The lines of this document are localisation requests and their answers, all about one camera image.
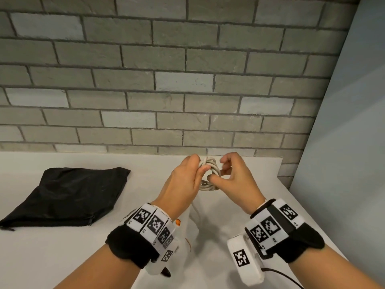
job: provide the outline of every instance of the white table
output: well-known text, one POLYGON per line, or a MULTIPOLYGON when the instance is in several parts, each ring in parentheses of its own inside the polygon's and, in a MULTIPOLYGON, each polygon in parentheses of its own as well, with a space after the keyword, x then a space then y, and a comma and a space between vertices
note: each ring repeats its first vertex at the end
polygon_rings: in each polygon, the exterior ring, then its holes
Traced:
MULTIPOLYGON (((183 158, 160 155, 0 153, 0 219, 32 192, 45 169, 107 169, 120 166, 131 170, 115 209, 90 227, 22 227, 17 228, 16 232, 0 231, 0 288, 53 288, 103 245, 108 233, 127 212, 155 199, 164 181, 183 158)), ((267 198, 284 199, 321 233, 330 247, 341 254, 277 179, 281 159, 246 157, 245 161, 267 198)), ((221 191, 200 192, 195 204, 203 221, 199 225, 198 243, 185 264, 180 280, 170 284, 166 278, 149 276, 142 270, 133 288, 248 288, 241 282, 226 246, 229 238, 243 231, 248 215, 221 191)), ((287 264, 277 256, 264 263, 295 278, 287 264)), ((258 288, 297 287, 284 277, 268 272, 265 282, 258 288)))

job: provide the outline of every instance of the black bag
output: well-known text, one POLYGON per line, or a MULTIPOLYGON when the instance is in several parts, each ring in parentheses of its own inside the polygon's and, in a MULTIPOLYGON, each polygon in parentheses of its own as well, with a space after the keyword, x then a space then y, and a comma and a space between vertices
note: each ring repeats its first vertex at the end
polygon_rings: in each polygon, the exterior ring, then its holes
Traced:
POLYGON ((0 228, 91 225, 113 209, 130 172, 122 167, 50 168, 28 198, 0 221, 0 228))

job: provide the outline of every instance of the white cable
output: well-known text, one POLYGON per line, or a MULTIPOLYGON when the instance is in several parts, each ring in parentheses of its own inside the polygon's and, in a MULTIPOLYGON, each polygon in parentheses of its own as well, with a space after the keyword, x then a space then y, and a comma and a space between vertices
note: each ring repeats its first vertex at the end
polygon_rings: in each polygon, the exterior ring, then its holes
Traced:
MULTIPOLYGON (((203 165, 209 165, 211 166, 211 172, 212 174, 221 176, 221 170, 219 167, 216 165, 216 160, 214 157, 205 157, 203 160, 199 162, 198 168, 200 168, 203 165)), ((201 191, 215 191, 216 187, 212 183, 209 183, 206 180, 202 180, 201 184, 199 186, 199 190, 201 191)))

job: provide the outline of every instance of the forearm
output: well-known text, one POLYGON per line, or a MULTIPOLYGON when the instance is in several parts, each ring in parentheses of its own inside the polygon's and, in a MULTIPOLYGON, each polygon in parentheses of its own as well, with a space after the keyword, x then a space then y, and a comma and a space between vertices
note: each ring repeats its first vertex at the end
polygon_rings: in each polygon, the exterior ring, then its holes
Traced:
POLYGON ((55 289, 129 289, 139 272, 133 262, 116 257, 105 244, 55 289))
POLYGON ((327 245, 308 248, 289 266, 306 289, 382 288, 327 245))

